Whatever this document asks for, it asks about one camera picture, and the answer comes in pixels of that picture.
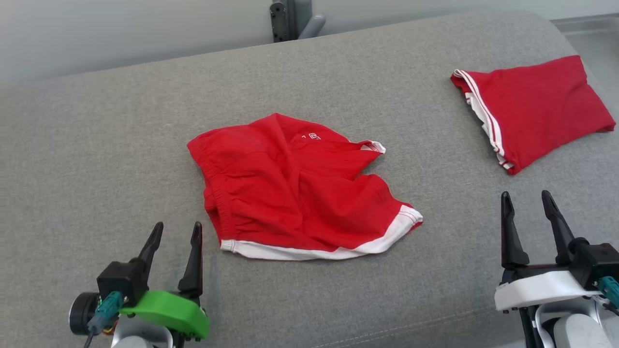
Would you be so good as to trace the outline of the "grey fabric sofa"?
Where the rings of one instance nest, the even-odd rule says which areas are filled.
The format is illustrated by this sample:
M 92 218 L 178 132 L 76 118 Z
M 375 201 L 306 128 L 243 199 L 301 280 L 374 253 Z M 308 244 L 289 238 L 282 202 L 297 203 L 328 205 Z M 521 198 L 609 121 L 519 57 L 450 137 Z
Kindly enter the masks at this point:
M 0 90 L 0 348 L 83 348 L 71 304 L 164 223 L 149 286 L 175 290 L 204 226 L 208 339 L 188 348 L 484 348 L 522 337 L 494 308 L 500 195 L 533 263 L 556 255 L 540 194 L 573 233 L 619 249 L 619 95 L 590 85 L 618 126 L 518 175 L 497 163 L 449 77 L 575 53 L 525 11 L 426 18 Z M 369 171 L 424 224 L 382 255 L 249 260 L 219 249 L 186 147 L 274 112 L 387 152 Z

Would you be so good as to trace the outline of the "red basketball jersey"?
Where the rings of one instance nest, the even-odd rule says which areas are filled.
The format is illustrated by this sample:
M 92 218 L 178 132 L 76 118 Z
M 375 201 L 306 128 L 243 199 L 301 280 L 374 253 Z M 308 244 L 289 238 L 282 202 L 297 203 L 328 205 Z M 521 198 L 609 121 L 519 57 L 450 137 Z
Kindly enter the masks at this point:
M 562 145 L 616 126 L 579 55 L 492 72 L 456 69 L 450 79 L 510 175 Z

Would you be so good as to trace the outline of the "grey metal post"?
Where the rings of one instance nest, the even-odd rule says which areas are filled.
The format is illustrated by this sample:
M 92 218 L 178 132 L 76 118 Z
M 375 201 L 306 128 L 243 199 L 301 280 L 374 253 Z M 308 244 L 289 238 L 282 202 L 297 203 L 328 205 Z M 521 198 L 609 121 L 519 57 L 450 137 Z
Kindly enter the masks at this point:
M 274 43 L 318 37 L 326 23 L 312 9 L 312 0 L 272 0 L 269 6 Z

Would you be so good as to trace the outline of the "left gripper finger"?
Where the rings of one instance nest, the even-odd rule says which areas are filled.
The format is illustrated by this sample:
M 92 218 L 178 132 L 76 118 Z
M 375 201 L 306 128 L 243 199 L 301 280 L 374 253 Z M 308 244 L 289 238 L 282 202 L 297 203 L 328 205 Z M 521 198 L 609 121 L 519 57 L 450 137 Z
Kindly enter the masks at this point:
M 194 224 L 190 245 L 192 249 L 177 290 L 182 297 L 199 298 L 203 294 L 203 225 L 199 221 Z
M 148 236 L 145 245 L 138 256 L 139 260 L 144 264 L 144 269 L 149 270 L 152 266 L 153 256 L 161 244 L 164 224 L 157 222 L 153 227 L 152 232 Z

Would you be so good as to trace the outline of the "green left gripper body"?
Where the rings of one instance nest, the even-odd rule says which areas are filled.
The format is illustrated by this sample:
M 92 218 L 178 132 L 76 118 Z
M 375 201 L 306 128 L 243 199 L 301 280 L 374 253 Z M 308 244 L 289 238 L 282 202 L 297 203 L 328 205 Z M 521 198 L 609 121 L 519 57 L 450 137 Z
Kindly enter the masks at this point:
M 124 306 L 119 313 L 136 315 L 191 338 L 208 337 L 209 319 L 199 304 L 168 291 L 148 290 L 135 306 Z

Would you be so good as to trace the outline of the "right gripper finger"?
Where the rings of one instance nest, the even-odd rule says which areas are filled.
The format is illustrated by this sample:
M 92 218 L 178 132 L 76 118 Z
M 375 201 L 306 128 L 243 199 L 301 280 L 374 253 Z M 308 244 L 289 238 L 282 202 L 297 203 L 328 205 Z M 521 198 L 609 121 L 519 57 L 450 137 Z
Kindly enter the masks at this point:
M 501 266 L 514 269 L 529 265 L 529 256 L 522 249 L 515 226 L 515 209 L 509 192 L 501 194 Z
M 569 245 L 575 237 L 550 191 L 542 191 L 542 202 L 545 216 L 551 223 L 555 240 L 557 250 L 555 262 L 557 264 L 570 264 L 573 260 L 573 255 L 570 252 Z

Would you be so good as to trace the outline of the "red shorts white trim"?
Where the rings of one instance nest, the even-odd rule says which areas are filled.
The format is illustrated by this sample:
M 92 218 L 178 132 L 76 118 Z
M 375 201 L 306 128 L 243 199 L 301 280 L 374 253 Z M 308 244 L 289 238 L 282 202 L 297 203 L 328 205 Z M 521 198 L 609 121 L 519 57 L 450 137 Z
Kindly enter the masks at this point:
M 344 260 L 387 251 L 422 225 L 363 170 L 385 147 L 279 113 L 188 142 L 220 248 L 246 258 Z

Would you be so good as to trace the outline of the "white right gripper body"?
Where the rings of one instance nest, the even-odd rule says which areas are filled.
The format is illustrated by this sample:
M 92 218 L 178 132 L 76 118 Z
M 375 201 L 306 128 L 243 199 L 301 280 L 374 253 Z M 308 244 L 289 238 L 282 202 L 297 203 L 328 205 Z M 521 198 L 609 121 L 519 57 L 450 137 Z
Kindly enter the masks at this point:
M 494 294 L 498 311 L 602 294 L 594 286 L 582 286 L 569 266 L 503 264 L 502 268 L 501 282 Z

